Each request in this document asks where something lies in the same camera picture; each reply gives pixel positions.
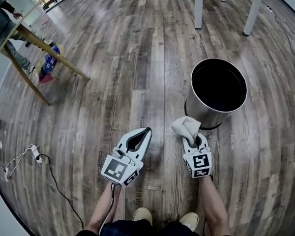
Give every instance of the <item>hand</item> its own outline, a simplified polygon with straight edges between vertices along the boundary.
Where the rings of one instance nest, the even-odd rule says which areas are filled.
[[[16,10],[14,10],[14,11],[12,12],[12,15],[13,15],[13,17],[14,17],[15,19],[19,19],[20,17],[23,17],[23,15],[21,14],[21,12],[18,12],[18,11],[16,11]]]

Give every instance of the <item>white table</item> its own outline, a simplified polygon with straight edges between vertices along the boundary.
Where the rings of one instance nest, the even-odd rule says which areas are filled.
[[[250,35],[252,27],[255,23],[255,20],[258,15],[259,7],[261,5],[262,0],[253,0],[248,19],[246,21],[246,25],[244,27],[244,34],[245,35]],[[196,0],[195,2],[195,28],[196,29],[201,29],[202,26],[202,9],[203,9],[203,0]]]

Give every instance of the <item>person in dark clothing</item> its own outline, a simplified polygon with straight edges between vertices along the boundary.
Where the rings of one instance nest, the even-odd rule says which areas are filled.
[[[15,19],[19,19],[20,17],[23,17],[23,15],[17,10],[15,10],[13,6],[10,5],[6,0],[0,0],[0,46],[2,45],[2,43],[5,41],[5,39],[8,37],[10,32],[15,27],[15,23],[11,21],[11,19],[9,18],[9,16],[5,13],[3,9],[10,12]],[[26,41],[30,43],[30,41],[26,39],[24,36],[22,36],[18,31],[15,31],[10,38],[14,40],[22,40],[22,41]],[[53,44],[53,42],[50,40],[46,40],[45,42],[49,45]],[[9,40],[6,44],[9,50],[11,51],[11,53],[13,54],[14,58],[16,59],[18,64],[24,69],[24,71],[28,74],[31,73],[34,70],[34,66],[30,64],[30,61],[28,61],[27,58],[19,54]],[[1,53],[7,56],[5,50],[2,50]]]
[[[200,188],[202,193],[203,207],[206,222],[209,226],[211,236],[229,236],[231,230],[225,205],[217,192],[210,177],[202,177]],[[115,200],[118,201],[121,187],[115,188]],[[112,190],[107,184],[103,194],[99,198],[89,224],[77,236],[98,236],[100,227],[111,205]],[[156,232],[152,227],[152,215],[150,211],[141,207],[133,215],[132,221],[118,220],[112,223],[115,216],[117,203],[109,213],[104,222],[100,236],[150,236],[153,234],[162,236],[197,236],[194,230],[199,218],[196,213],[190,212],[179,221],[170,222],[165,228]]]

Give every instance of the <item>white power strip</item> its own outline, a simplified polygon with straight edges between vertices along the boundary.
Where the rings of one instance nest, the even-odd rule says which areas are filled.
[[[33,144],[33,145],[30,147],[30,149],[31,149],[31,151],[33,152],[33,155],[34,155],[34,157],[35,157],[35,159],[36,159],[36,157],[38,157],[38,156],[40,155],[40,153],[39,153],[39,151],[38,151],[38,146],[36,146],[36,145]],[[37,161],[37,163],[42,163],[42,162],[43,162],[43,159],[42,159],[42,157],[40,156],[40,157],[39,157],[39,160],[36,159],[36,161]]]

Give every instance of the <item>trash can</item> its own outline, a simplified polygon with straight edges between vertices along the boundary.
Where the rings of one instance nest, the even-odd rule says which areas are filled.
[[[233,64],[205,59],[192,70],[185,113],[201,122],[200,129],[214,129],[240,109],[246,97],[246,81]]]

